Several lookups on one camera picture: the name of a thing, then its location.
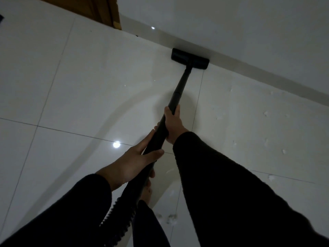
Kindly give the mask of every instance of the black sweater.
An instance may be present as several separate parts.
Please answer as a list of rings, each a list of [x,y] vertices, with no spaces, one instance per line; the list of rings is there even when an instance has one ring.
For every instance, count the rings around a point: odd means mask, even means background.
[[[309,221],[244,167],[183,133],[173,150],[200,245],[325,244]],[[97,174],[9,237],[3,246],[93,246],[111,206],[109,183]]]

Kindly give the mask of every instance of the person's left hand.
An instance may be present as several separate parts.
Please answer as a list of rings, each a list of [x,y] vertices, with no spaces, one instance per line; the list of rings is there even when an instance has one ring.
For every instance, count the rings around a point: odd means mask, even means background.
[[[141,142],[130,147],[115,162],[96,172],[96,174],[103,176],[109,182],[112,191],[132,180],[145,166],[158,160],[164,154],[164,150],[160,149],[141,155],[154,133],[155,130],[152,130]]]

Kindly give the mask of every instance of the person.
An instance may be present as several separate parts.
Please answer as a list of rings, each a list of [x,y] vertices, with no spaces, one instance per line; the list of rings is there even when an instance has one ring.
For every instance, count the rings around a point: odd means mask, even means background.
[[[187,208],[202,247],[329,244],[257,176],[184,128],[179,115],[179,106],[174,115],[165,108],[167,141],[173,145]],[[141,155],[153,134],[154,130],[115,162],[81,179],[1,246],[94,246],[97,229],[111,206],[111,192],[164,154],[158,150]],[[133,219],[134,246],[169,246],[147,206],[150,192],[148,183]]]

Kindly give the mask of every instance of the person's right hand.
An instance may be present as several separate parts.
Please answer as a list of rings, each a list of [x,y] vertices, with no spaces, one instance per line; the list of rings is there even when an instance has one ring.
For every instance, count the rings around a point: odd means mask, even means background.
[[[166,116],[166,128],[169,132],[167,137],[167,141],[171,144],[174,144],[177,138],[185,133],[188,130],[183,126],[182,120],[179,118],[181,106],[178,105],[175,110],[175,114],[173,115],[169,109],[169,107],[165,107],[165,116]]]

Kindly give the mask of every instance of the tiled floor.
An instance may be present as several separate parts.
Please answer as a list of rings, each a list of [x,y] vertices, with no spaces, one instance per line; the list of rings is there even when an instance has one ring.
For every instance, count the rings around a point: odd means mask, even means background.
[[[145,136],[184,67],[169,48],[38,0],[0,0],[0,13],[2,241]],[[192,71],[181,107],[188,129],[329,236],[328,107],[213,65]],[[172,148],[163,148],[150,207],[172,246],[198,246]]]

